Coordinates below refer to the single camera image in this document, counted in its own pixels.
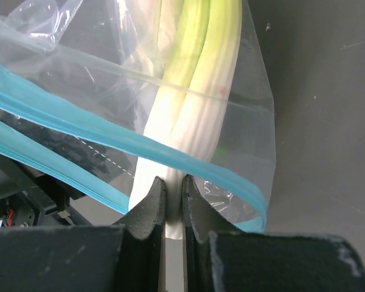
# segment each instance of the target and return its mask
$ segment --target dashed line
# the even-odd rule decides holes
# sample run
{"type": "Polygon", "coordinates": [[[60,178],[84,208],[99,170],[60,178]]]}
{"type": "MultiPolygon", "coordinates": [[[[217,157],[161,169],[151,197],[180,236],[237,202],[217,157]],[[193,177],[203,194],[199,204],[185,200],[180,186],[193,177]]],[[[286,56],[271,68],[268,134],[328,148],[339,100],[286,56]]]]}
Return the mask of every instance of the dashed line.
{"type": "Polygon", "coordinates": [[[119,164],[117,164],[116,162],[110,160],[110,158],[106,157],[104,154],[101,154],[98,150],[94,149],[92,146],[88,145],[85,141],[81,140],[79,137],[75,137],[77,140],[79,140],[82,144],[88,146],[90,149],[92,149],[93,151],[95,151],[96,153],[100,154],[101,156],[103,156],[105,159],[107,159],[110,163],[118,166],[118,168],[120,168],[121,170],[123,170],[125,173],[127,173],[128,175],[130,175],[132,178],[134,178],[134,176],[128,172],[127,170],[123,169],[119,164]]]}

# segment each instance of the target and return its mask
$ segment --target dark metal bracket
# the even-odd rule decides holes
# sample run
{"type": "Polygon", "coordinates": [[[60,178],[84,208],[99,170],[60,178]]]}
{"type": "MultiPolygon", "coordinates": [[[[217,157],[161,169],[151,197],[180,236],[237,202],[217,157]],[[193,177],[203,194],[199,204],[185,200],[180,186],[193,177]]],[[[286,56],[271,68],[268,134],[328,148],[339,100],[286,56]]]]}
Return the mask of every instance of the dark metal bracket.
{"type": "MultiPolygon", "coordinates": [[[[165,291],[165,184],[112,226],[0,229],[0,291],[165,291]]],[[[340,237],[247,234],[184,178],[186,289],[365,291],[365,270],[340,237]]]]}
{"type": "Polygon", "coordinates": [[[15,211],[14,226],[37,226],[53,216],[57,224],[87,221],[69,205],[70,198],[80,197],[78,191],[57,179],[0,155],[0,218],[7,209],[15,211]],[[70,219],[57,213],[68,210],[70,219]]]}

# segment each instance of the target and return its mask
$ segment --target green onion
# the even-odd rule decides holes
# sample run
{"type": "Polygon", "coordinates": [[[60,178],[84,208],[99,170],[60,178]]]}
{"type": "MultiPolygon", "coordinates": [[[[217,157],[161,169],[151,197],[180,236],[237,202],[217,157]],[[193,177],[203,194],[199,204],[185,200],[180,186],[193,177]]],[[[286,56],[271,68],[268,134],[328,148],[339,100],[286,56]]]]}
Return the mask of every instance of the green onion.
{"type": "MultiPolygon", "coordinates": [[[[212,159],[234,76],[241,26],[241,0],[184,0],[162,79],[200,95],[160,87],[145,126],[145,136],[204,161],[212,159]]],[[[168,194],[166,236],[181,238],[184,175],[176,169],[138,158],[129,209],[146,196],[155,176],[159,176],[165,181],[168,194]]]]}

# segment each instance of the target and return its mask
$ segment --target red wire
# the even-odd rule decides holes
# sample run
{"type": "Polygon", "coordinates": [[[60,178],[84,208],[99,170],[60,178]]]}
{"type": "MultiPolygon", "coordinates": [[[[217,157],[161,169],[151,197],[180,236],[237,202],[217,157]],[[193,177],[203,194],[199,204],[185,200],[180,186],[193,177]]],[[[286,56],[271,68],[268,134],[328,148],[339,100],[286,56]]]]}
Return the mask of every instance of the red wire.
{"type": "Polygon", "coordinates": [[[15,213],[14,210],[11,210],[8,213],[8,226],[11,226],[12,225],[12,217],[13,217],[13,214],[15,213]]]}

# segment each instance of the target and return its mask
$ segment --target gray background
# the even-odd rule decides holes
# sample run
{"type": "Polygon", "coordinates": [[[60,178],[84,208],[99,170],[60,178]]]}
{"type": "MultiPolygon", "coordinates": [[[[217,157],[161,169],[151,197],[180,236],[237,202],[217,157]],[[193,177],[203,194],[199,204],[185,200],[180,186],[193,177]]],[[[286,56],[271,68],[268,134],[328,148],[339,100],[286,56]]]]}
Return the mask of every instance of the gray background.
{"type": "MultiPolygon", "coordinates": [[[[276,106],[267,230],[342,235],[365,264],[365,0],[249,3],[276,106]]],[[[75,206],[95,224],[119,218],[90,198],[75,206]]],[[[181,247],[168,241],[167,251],[181,247]]],[[[174,261],[170,292],[182,291],[174,261]]]]}

